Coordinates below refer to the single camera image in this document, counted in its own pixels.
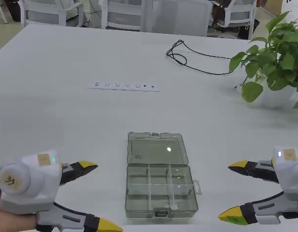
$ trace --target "white table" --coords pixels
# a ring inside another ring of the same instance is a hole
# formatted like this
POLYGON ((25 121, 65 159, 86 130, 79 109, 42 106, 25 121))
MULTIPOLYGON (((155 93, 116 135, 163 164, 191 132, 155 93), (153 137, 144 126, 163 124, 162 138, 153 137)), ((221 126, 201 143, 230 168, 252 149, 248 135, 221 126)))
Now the white table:
MULTIPOLYGON (((274 145, 298 146, 298 111, 248 107, 233 89, 243 71, 210 76, 180 67, 165 56, 178 39, 227 57, 247 47, 238 40, 28 25, 0 50, 0 163, 51 148, 64 162, 98 163, 94 172, 61 187, 57 202, 108 218, 126 232, 298 231, 298 219, 244 227, 217 218, 232 206, 280 192, 276 184, 227 167, 268 160, 274 145), (94 80, 154 82, 160 92, 86 89, 94 80), (203 191, 192 220, 144 226, 126 219, 129 131, 183 135, 203 191)), ((228 67, 225 60, 186 55, 190 65, 208 71, 228 67)))

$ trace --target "plastic storage box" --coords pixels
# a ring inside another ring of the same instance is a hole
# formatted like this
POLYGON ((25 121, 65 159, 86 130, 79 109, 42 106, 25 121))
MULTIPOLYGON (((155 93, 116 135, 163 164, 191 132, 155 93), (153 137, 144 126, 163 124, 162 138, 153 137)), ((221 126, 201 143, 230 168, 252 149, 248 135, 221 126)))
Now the plastic storage box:
POLYGON ((198 211, 181 134, 128 134, 128 218, 191 218, 198 211))

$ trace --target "black cable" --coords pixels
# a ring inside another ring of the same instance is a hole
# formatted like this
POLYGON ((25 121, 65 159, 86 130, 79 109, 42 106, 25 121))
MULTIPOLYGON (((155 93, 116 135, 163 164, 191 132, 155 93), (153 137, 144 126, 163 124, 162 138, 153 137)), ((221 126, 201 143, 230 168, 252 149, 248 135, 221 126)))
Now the black cable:
POLYGON ((197 53, 197 54, 200 54, 200 55, 203 55, 203 56, 207 56, 207 57, 214 57, 214 58, 222 58, 222 59, 230 59, 230 58, 227 58, 227 57, 219 57, 219 56, 213 56, 213 55, 207 55, 207 54, 204 54, 204 53, 201 53, 201 52, 197 52, 197 51, 194 51, 193 49, 189 48, 183 40, 178 40, 177 42, 175 42, 173 44, 173 46, 171 47, 171 49, 169 49, 166 53, 166 55, 168 57, 170 57, 171 59, 175 60, 178 64, 180 65, 183 65, 185 67, 188 67, 190 69, 193 69, 193 70, 196 70, 196 71, 199 71, 199 72, 202 72, 202 73, 206 73, 206 74, 211 74, 211 75, 226 75, 226 74, 230 74, 232 72, 226 72, 226 73, 212 73, 212 72, 207 72, 207 71, 203 71, 203 70, 200 70, 200 69, 197 69, 197 68, 194 68, 194 67, 191 67, 189 65, 187 65, 187 58, 185 56, 183 56, 182 54, 179 54, 179 53, 173 53, 173 50, 177 47, 177 46, 180 46, 180 45, 184 45, 188 50, 194 52, 194 53, 197 53), (185 62, 182 63, 181 61, 179 61, 175 56, 180 56, 180 57, 183 57, 185 62))
POLYGON ((247 78, 248 78, 248 76, 246 76, 245 80, 244 80, 244 81, 243 81, 241 84, 239 84, 239 85, 235 86, 235 88, 237 88, 238 86, 243 86, 243 85, 244 85, 244 83, 246 82, 247 78))
POLYGON ((93 10, 94 10, 94 12, 91 12, 90 15, 96 13, 96 14, 101 18, 100 14, 99 14, 99 12, 101 12, 101 11, 97 11, 97 10, 95 10, 93 4, 91 3, 91 0, 89 0, 89 2, 90 2, 90 5, 92 6, 92 8, 93 8, 93 10))

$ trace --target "power strip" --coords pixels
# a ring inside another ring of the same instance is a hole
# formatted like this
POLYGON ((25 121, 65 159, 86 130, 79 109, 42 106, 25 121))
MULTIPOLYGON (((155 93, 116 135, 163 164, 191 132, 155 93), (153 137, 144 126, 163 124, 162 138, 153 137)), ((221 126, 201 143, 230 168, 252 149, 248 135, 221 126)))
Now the power strip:
POLYGON ((96 81, 92 84, 89 84, 87 88, 159 92, 159 88, 157 85, 140 84, 140 83, 135 84, 135 83, 129 83, 129 82, 96 81))

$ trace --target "black strap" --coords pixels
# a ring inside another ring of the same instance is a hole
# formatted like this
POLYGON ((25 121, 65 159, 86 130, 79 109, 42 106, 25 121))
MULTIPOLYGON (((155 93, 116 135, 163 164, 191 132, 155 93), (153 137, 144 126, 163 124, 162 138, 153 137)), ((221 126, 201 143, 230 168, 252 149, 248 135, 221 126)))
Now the black strap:
POLYGON ((51 232, 54 229, 54 226, 37 225, 35 229, 40 232, 51 232))

